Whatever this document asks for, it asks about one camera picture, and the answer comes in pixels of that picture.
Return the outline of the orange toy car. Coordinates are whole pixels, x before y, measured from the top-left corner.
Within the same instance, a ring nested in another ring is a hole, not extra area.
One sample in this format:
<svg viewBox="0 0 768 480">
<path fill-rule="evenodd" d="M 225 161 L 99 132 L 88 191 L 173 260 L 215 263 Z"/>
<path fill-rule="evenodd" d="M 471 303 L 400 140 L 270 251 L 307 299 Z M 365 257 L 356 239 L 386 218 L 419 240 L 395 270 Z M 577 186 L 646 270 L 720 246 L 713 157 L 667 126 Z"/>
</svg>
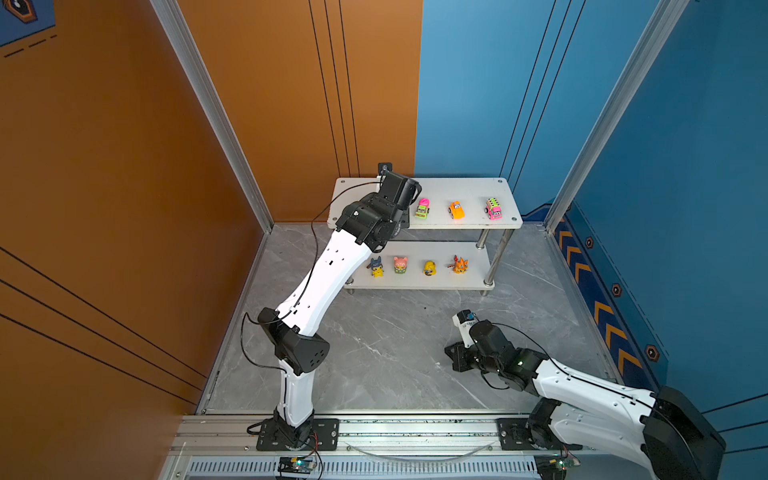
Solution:
<svg viewBox="0 0 768 480">
<path fill-rule="evenodd" d="M 465 211 L 459 201 L 454 201 L 449 205 L 449 215 L 453 220 L 461 220 L 465 217 Z"/>
</svg>

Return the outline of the pink green toy figure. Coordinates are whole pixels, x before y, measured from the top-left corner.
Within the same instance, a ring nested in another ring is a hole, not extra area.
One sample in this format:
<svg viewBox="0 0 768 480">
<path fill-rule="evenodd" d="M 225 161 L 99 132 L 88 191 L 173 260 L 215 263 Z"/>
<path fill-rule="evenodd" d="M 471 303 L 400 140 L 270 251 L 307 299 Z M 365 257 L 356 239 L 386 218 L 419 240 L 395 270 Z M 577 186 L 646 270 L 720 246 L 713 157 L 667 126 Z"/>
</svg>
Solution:
<svg viewBox="0 0 768 480">
<path fill-rule="evenodd" d="M 393 258 L 393 267 L 396 274 L 405 274 L 408 268 L 408 258 L 395 256 Z"/>
</svg>

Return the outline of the yellow pikachu toy figure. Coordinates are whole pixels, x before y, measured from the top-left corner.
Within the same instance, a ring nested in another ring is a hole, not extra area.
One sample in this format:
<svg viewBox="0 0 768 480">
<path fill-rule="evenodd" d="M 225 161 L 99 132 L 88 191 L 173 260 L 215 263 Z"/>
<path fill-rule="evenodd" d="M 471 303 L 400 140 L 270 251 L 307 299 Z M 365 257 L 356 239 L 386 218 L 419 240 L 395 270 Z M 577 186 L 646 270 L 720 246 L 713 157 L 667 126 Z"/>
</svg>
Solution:
<svg viewBox="0 0 768 480">
<path fill-rule="evenodd" d="M 370 271 L 373 278 L 381 278 L 384 274 L 382 258 L 380 256 L 371 258 L 367 269 Z"/>
</svg>

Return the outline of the orange dragon toy figure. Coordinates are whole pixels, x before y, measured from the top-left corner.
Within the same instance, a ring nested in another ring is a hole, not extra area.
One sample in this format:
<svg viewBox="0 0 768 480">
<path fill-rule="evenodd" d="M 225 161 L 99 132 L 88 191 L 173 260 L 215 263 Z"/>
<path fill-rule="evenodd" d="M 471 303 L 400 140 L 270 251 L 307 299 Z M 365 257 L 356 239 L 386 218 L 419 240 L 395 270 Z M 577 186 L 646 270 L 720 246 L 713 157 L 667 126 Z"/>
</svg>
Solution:
<svg viewBox="0 0 768 480">
<path fill-rule="evenodd" d="M 469 262 L 463 257 L 459 257 L 457 255 L 453 257 L 452 263 L 448 265 L 448 267 L 451 269 L 451 271 L 454 274 L 466 273 L 468 270 L 468 266 L 469 266 Z"/>
</svg>

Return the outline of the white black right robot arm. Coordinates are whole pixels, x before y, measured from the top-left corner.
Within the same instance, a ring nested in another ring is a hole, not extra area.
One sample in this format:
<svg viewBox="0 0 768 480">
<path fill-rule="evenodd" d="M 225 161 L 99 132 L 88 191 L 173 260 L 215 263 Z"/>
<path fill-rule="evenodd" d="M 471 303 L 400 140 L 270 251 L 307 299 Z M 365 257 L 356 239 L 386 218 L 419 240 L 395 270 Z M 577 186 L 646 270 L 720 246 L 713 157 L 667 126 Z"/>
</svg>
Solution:
<svg viewBox="0 0 768 480">
<path fill-rule="evenodd" d="M 502 325 L 470 310 L 452 321 L 461 339 L 445 352 L 455 371 L 495 374 L 503 389 L 537 397 L 526 422 L 532 445 L 595 448 L 656 479 L 718 477 L 726 442 L 682 392 L 629 387 L 575 370 L 541 346 L 515 346 Z"/>
</svg>

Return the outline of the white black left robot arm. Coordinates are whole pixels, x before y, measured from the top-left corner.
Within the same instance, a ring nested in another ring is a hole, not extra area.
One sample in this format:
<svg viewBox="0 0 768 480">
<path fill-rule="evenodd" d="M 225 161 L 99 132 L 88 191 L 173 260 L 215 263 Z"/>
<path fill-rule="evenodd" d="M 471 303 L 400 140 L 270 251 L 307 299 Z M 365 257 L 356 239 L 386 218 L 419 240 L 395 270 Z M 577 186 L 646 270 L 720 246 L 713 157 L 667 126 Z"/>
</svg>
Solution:
<svg viewBox="0 0 768 480">
<path fill-rule="evenodd" d="M 279 401 L 267 424 L 291 449 L 314 442 L 314 373 L 330 351 L 318 334 L 326 311 L 356 269 L 399 232 L 422 190 L 416 180 L 394 172 L 382 173 L 376 184 L 374 192 L 343 208 L 327 245 L 316 248 L 315 262 L 296 289 L 257 317 L 281 372 Z"/>
</svg>

